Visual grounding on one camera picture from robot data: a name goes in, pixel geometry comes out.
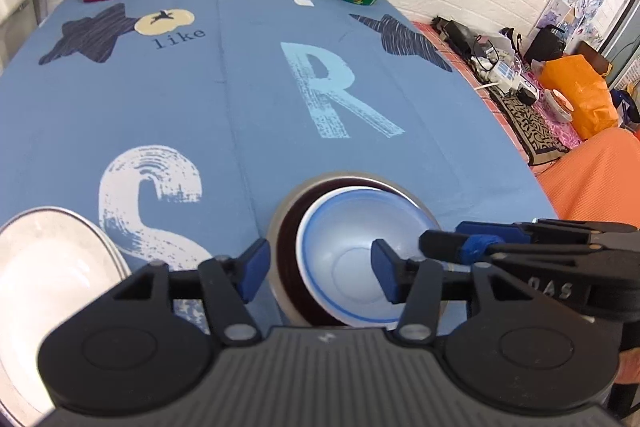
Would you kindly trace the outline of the orange plastic bag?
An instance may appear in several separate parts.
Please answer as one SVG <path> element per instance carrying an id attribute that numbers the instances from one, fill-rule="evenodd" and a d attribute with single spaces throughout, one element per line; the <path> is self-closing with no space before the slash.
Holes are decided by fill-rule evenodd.
<path id="1" fill-rule="evenodd" d="M 547 61 L 539 75 L 541 86 L 558 90 L 572 104 L 572 126 L 582 140 L 618 127 L 618 113 L 604 78 L 582 55 Z"/>

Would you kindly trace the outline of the white power strip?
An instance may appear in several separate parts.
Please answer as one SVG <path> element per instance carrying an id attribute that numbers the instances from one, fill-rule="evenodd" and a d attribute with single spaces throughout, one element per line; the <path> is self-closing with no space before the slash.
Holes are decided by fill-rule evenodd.
<path id="1" fill-rule="evenodd" d="M 484 88 L 497 88 L 502 95 L 522 94 L 534 102 L 539 100 L 539 90 L 521 72 L 503 60 L 492 65 L 486 75 Z"/>

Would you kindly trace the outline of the orange cloth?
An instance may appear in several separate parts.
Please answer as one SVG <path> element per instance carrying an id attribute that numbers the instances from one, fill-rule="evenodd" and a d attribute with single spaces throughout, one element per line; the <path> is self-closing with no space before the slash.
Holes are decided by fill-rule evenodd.
<path id="1" fill-rule="evenodd" d="M 639 140 L 631 132 L 606 129 L 565 154 L 537 180 L 563 220 L 639 225 Z M 620 340 L 620 375 L 608 405 L 637 425 L 639 415 L 639 324 L 627 323 Z"/>

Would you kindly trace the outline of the white ceramic plate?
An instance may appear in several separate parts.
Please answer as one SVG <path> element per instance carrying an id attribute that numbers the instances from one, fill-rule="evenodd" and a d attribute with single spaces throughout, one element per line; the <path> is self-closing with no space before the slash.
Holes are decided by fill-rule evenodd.
<path id="1" fill-rule="evenodd" d="M 37 367 L 42 340 L 129 275 L 111 239 L 73 211 L 32 208 L 2 225 L 2 421 L 32 426 L 50 412 Z"/>

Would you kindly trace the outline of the black box on side table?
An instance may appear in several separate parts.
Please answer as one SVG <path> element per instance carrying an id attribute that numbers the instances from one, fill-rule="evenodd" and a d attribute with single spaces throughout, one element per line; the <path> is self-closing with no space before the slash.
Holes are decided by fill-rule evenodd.
<path id="1" fill-rule="evenodd" d="M 472 56 L 486 56 L 480 45 L 480 35 L 462 23 L 436 16 L 431 21 L 431 28 L 436 30 L 442 41 L 465 60 L 469 60 Z"/>

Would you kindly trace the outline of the blue translucent plastic bowl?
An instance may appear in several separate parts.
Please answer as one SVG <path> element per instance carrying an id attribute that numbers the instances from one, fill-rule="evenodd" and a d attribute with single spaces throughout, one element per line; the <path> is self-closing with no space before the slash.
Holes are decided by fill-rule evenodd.
<path id="1" fill-rule="evenodd" d="M 300 221 L 297 268 L 309 294 L 335 320 L 393 329 L 402 306 L 384 296 L 371 267 L 371 245 L 385 239 L 399 257 L 420 257 L 420 235 L 438 228 L 431 213 L 395 192 L 336 188 L 313 202 Z"/>

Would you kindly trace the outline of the blue printed tablecloth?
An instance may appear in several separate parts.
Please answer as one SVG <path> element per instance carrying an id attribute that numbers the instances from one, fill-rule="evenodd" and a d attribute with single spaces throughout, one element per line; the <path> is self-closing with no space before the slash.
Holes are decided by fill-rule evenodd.
<path id="1" fill-rule="evenodd" d="M 1 226 L 73 211 L 130 275 L 42 340 L 52 409 L 33 426 L 533 424 L 309 294 L 285 225 L 355 185 L 445 230 L 553 212 L 480 96 L 384 0 L 63 1 L 1 77 Z M 256 239 L 262 340 L 219 347 L 198 266 Z"/>

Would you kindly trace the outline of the black kettle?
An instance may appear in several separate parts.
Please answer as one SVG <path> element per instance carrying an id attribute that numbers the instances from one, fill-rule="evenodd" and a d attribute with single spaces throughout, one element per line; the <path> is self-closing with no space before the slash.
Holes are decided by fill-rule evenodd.
<path id="1" fill-rule="evenodd" d="M 537 32 L 523 56 L 523 61 L 530 65 L 533 61 L 541 63 L 557 60 L 563 56 L 565 47 L 564 30 L 548 24 Z"/>

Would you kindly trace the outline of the black patterned mat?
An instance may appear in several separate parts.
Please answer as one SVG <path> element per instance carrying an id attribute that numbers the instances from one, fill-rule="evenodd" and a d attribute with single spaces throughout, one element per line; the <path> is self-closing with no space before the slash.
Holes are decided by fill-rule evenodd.
<path id="1" fill-rule="evenodd" d="M 497 88 L 489 88 L 488 91 L 523 147 L 529 167 L 549 164 L 570 151 L 551 132 L 544 117 L 533 106 L 522 103 L 516 95 L 504 95 Z"/>

